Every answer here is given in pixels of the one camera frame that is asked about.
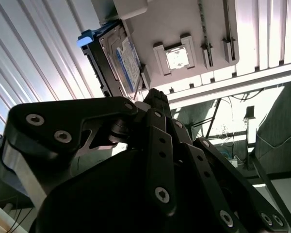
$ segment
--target corrugated metal wall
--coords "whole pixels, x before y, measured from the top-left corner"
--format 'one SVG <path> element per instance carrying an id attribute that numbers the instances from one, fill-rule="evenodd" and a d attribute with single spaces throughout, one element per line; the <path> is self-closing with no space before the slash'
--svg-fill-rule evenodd
<path id="1" fill-rule="evenodd" d="M 158 87 L 166 94 L 291 63 L 291 0 L 235 0 L 236 66 Z M 19 103 L 102 97 L 76 39 L 99 27 L 91 0 L 0 0 L 0 135 Z"/>
<path id="2" fill-rule="evenodd" d="M 76 46 L 98 27 L 90 0 L 0 0 L 0 135 L 16 104 L 103 96 Z"/>

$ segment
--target screw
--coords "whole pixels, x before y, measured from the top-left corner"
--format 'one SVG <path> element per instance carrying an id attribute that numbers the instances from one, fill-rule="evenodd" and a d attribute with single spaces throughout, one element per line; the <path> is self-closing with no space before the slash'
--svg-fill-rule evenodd
<path id="1" fill-rule="evenodd" d="M 273 218 L 276 220 L 276 222 L 283 227 L 283 222 L 281 221 L 281 219 L 277 216 L 277 215 L 273 215 Z"/>
<path id="2" fill-rule="evenodd" d="M 155 189 L 155 196 L 158 200 L 160 200 L 161 202 L 165 204 L 169 202 L 169 194 L 166 191 L 166 189 L 162 187 L 157 187 Z"/>
<path id="3" fill-rule="evenodd" d="M 177 126 L 179 126 L 180 128 L 183 127 L 183 125 L 180 123 L 180 121 L 176 121 L 175 124 L 176 124 Z"/>
<path id="4" fill-rule="evenodd" d="M 44 124 L 44 119 L 40 115 L 37 114 L 29 114 L 26 116 L 26 121 L 35 126 L 40 126 Z"/>
<path id="5" fill-rule="evenodd" d="M 272 226 L 273 222 L 271 221 L 271 219 L 264 213 L 261 213 L 262 218 L 265 220 L 265 222 L 267 222 L 268 225 Z"/>
<path id="6" fill-rule="evenodd" d="M 57 141 L 62 142 L 62 143 L 68 143 L 72 140 L 71 134 L 69 134 L 67 131 L 64 131 L 64 130 L 56 131 L 56 133 L 54 134 L 54 137 Z"/>
<path id="7" fill-rule="evenodd" d="M 228 214 L 228 212 L 226 212 L 224 210 L 221 210 L 220 211 L 220 217 L 228 227 L 233 227 L 234 222 L 233 222 L 232 217 Z"/>
<path id="8" fill-rule="evenodd" d="M 132 109 L 132 105 L 130 103 L 126 103 L 125 106 L 129 109 Z"/>
<path id="9" fill-rule="evenodd" d="M 209 143 L 207 141 L 203 141 L 203 143 L 205 144 L 206 147 L 209 147 Z"/>
<path id="10" fill-rule="evenodd" d="M 161 114 L 158 112 L 154 112 L 155 115 L 157 115 L 158 117 L 161 117 Z"/>

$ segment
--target cable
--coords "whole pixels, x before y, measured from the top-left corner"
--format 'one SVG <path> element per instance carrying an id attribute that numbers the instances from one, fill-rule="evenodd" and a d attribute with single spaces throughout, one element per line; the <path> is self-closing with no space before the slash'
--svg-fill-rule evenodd
<path id="1" fill-rule="evenodd" d="M 18 209 L 18 195 L 16 195 L 16 210 Z"/>
<path id="2" fill-rule="evenodd" d="M 17 220 L 18 220 L 18 218 L 19 218 L 19 216 L 20 216 L 20 213 L 21 213 L 21 211 L 22 211 L 23 209 L 20 209 L 20 211 L 19 211 L 19 213 L 18 213 L 18 215 L 17 215 L 17 218 L 15 219 L 15 222 L 13 223 L 13 225 L 11 226 L 11 228 L 7 231 L 7 233 L 10 233 L 10 230 L 15 226 L 15 224 L 17 223 Z"/>
<path id="3" fill-rule="evenodd" d="M 243 101 L 246 101 L 246 100 L 250 100 L 250 99 L 253 99 L 255 96 L 257 96 L 258 94 L 260 94 L 262 91 L 264 90 L 264 88 L 262 88 L 260 91 L 258 91 L 258 93 L 256 93 L 255 95 L 251 96 L 251 97 L 247 97 L 247 98 L 237 98 L 235 96 L 231 96 L 233 97 L 234 99 L 237 99 L 237 100 L 243 100 Z"/>
<path id="4" fill-rule="evenodd" d="M 12 196 L 12 197 L 9 197 L 9 198 L 1 199 L 0 202 L 5 201 L 5 200 L 10 200 L 10 199 L 13 199 L 13 198 L 16 198 L 16 197 L 17 196 L 15 195 L 15 196 Z"/>
<path id="5" fill-rule="evenodd" d="M 227 100 L 225 100 L 225 99 L 221 99 L 221 100 L 223 100 L 223 101 L 225 101 L 226 103 L 228 103 L 229 105 L 231 105 L 230 102 L 228 102 Z"/>
<path id="6" fill-rule="evenodd" d="M 238 159 L 239 161 L 241 161 L 242 163 L 245 163 L 245 160 L 240 159 L 237 155 L 234 155 L 234 158 Z"/>
<path id="7" fill-rule="evenodd" d="M 265 142 L 267 145 L 269 145 L 269 146 L 270 146 L 271 148 L 273 148 L 273 149 L 277 149 L 277 148 L 283 146 L 287 141 L 289 141 L 289 140 L 291 139 L 291 136 L 290 136 L 290 137 L 288 137 L 286 140 L 284 140 L 284 142 L 282 142 L 281 144 L 279 144 L 279 145 L 277 145 L 277 146 L 273 146 L 273 145 L 271 145 L 269 142 L 267 142 L 265 139 L 261 138 L 261 137 L 258 135 L 258 132 L 257 132 L 257 136 L 258 136 L 259 139 L 261 139 L 263 142 Z"/>
<path id="8" fill-rule="evenodd" d="M 224 140 L 224 142 L 223 143 L 221 143 L 221 145 L 220 146 L 223 146 L 228 140 L 230 140 L 231 139 L 231 137 L 227 137 L 225 140 Z"/>
<path id="9" fill-rule="evenodd" d="M 233 145 L 232 145 L 232 157 L 234 156 L 234 144 L 235 144 L 235 129 L 234 129 L 234 114 L 233 114 L 233 105 L 232 105 L 232 101 L 231 101 L 231 98 L 228 97 L 228 100 L 230 102 L 230 105 L 231 105 L 231 113 L 232 113 L 232 122 L 233 122 Z"/>
<path id="10" fill-rule="evenodd" d="M 31 210 L 33 210 L 33 208 L 30 209 L 30 211 L 24 216 L 24 218 L 21 220 L 21 222 L 14 228 L 14 230 L 11 231 L 11 233 L 13 233 L 17 227 L 25 220 L 25 218 L 30 214 Z"/>
<path id="11" fill-rule="evenodd" d="M 260 128 L 260 126 L 264 123 L 264 121 L 266 120 L 266 118 L 267 118 L 267 116 L 268 116 L 269 113 L 270 113 L 270 112 L 268 112 L 268 113 L 265 115 L 265 117 L 263 118 L 263 120 L 262 120 L 261 123 L 259 124 L 258 128 Z"/>

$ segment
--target metal beam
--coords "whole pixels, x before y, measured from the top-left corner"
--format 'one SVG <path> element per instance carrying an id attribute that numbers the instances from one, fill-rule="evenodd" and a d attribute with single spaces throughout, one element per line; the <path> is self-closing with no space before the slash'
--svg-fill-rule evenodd
<path id="1" fill-rule="evenodd" d="M 291 64 L 179 91 L 167 96 L 170 108 L 175 109 L 287 82 L 291 82 Z"/>
<path id="2" fill-rule="evenodd" d="M 267 177 L 272 181 L 272 180 L 282 180 L 282 179 L 289 179 L 291 178 L 291 171 L 287 172 L 279 172 L 279 173 L 271 173 L 267 174 Z M 246 176 L 246 179 L 251 183 L 251 184 L 261 184 L 263 183 L 262 179 L 258 175 L 254 176 Z"/>
<path id="3" fill-rule="evenodd" d="M 287 206 L 283 202 L 281 196 L 278 194 L 277 190 L 275 189 L 273 183 L 268 178 L 266 172 L 264 171 L 262 165 L 260 164 L 259 160 L 256 158 L 255 155 L 250 155 L 251 161 L 256 169 L 258 176 L 262 179 L 262 181 L 266 184 L 266 189 L 269 192 L 271 198 L 273 199 L 274 203 L 277 205 L 278 210 L 282 213 L 283 217 L 286 219 L 289 227 L 291 229 L 291 213 L 288 210 Z"/>
<path id="4" fill-rule="evenodd" d="M 213 122 L 214 122 L 214 120 L 215 120 L 215 116 L 217 115 L 217 111 L 218 111 L 218 108 L 219 108 L 219 106 L 220 106 L 220 102 L 221 102 L 221 99 L 218 99 L 217 104 L 216 104 L 216 106 L 215 106 L 215 110 L 214 110 L 214 113 L 213 113 L 212 120 L 211 120 L 211 122 L 210 122 L 210 125 L 209 125 L 209 128 L 208 128 L 208 131 L 207 131 L 207 134 L 206 134 L 206 138 L 209 137 L 210 130 L 211 130 L 211 128 L 212 128 Z"/>

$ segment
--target hard disk label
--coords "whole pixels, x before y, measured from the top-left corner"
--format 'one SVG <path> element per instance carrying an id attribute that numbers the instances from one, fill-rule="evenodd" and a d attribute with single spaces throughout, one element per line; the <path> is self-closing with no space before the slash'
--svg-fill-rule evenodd
<path id="1" fill-rule="evenodd" d="M 140 69 L 128 37 L 123 41 L 122 47 L 123 50 L 120 48 L 116 49 L 116 55 L 129 83 L 129 87 L 131 91 L 134 92 L 136 90 L 137 81 L 140 75 Z"/>

